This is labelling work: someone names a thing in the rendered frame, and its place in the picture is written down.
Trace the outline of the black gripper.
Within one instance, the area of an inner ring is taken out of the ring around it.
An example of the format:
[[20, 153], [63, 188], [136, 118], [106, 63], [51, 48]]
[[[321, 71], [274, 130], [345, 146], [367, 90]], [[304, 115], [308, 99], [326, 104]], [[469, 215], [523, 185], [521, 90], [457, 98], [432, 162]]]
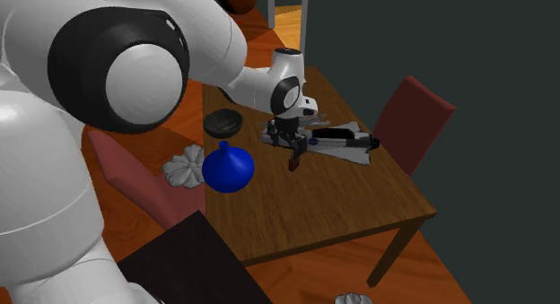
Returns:
[[297, 135], [299, 118], [280, 118], [276, 117], [267, 122], [267, 135], [270, 137], [274, 146], [279, 145], [279, 136], [289, 140], [293, 150], [288, 163], [288, 169], [295, 171], [299, 167], [300, 157], [307, 152], [307, 137]]

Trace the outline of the grey space shuttle toy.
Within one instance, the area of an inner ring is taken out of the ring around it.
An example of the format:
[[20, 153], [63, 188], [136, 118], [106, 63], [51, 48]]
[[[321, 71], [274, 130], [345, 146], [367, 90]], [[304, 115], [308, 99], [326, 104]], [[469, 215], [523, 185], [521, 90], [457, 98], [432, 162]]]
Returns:
[[[381, 141], [376, 136], [364, 132], [356, 121], [350, 121], [340, 126], [330, 126], [329, 121], [323, 121], [324, 115], [298, 117], [299, 127], [297, 135], [307, 137], [307, 152], [322, 153], [354, 163], [369, 165], [369, 151], [377, 149]], [[272, 144], [267, 135], [267, 123], [263, 124], [260, 140]], [[292, 150], [289, 140], [279, 136], [280, 147]]]

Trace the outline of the blue round vase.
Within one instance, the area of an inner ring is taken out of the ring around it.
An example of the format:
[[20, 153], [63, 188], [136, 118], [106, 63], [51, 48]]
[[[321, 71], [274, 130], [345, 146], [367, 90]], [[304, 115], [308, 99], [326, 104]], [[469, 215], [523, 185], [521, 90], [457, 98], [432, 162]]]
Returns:
[[203, 162], [205, 182], [220, 193], [234, 193], [251, 181], [255, 171], [254, 160], [244, 149], [230, 146], [225, 140]]

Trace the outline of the black bowl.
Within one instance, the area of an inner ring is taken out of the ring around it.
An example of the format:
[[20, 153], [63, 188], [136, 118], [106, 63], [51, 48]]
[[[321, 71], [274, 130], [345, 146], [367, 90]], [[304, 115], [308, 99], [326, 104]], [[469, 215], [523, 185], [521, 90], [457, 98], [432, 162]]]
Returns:
[[218, 109], [203, 121], [205, 132], [216, 139], [228, 139], [240, 132], [243, 116], [233, 109]]

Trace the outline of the brown wooden table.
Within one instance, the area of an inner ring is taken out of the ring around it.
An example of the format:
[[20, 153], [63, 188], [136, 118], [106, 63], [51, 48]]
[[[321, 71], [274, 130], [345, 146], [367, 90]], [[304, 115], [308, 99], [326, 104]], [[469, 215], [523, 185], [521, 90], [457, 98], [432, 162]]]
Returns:
[[255, 174], [236, 193], [208, 187], [206, 218], [244, 265], [396, 230], [367, 279], [374, 287], [436, 214], [383, 147], [371, 152], [368, 166], [307, 152], [290, 171], [290, 151], [260, 140], [268, 114], [234, 105], [215, 87], [204, 86], [204, 112], [221, 108], [242, 114], [243, 126], [229, 143], [250, 153]]

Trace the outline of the white flower-shaped ornament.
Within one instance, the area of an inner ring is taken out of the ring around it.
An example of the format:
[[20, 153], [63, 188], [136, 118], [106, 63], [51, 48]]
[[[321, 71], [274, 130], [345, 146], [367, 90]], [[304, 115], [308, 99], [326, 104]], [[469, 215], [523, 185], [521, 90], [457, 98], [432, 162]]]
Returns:
[[337, 295], [334, 304], [372, 304], [372, 300], [365, 294], [348, 292], [347, 294]]
[[172, 187], [192, 189], [205, 183], [202, 168], [205, 159], [204, 149], [192, 144], [184, 149], [182, 155], [173, 155], [162, 165], [162, 172]]

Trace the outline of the red chair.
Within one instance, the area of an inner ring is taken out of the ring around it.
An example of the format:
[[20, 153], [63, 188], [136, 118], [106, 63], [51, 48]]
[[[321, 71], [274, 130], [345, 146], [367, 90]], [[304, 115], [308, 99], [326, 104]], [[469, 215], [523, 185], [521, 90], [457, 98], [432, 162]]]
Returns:
[[400, 83], [373, 128], [381, 145], [412, 176], [456, 107], [409, 75]]
[[109, 135], [91, 131], [88, 138], [105, 180], [144, 210], [164, 229], [192, 213], [206, 211], [205, 187], [172, 187], [164, 174], [155, 176]]

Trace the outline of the white door frame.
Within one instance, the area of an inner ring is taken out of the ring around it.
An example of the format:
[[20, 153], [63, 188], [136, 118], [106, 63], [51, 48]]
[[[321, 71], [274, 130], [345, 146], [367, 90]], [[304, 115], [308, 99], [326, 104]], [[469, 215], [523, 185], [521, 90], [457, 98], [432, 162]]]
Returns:
[[286, 46], [295, 47], [295, 20], [299, 14], [299, 44], [298, 49], [305, 51], [306, 29], [308, 23], [309, 0], [301, 0], [301, 4], [277, 6], [276, 0], [267, 0], [267, 24], [275, 31]]

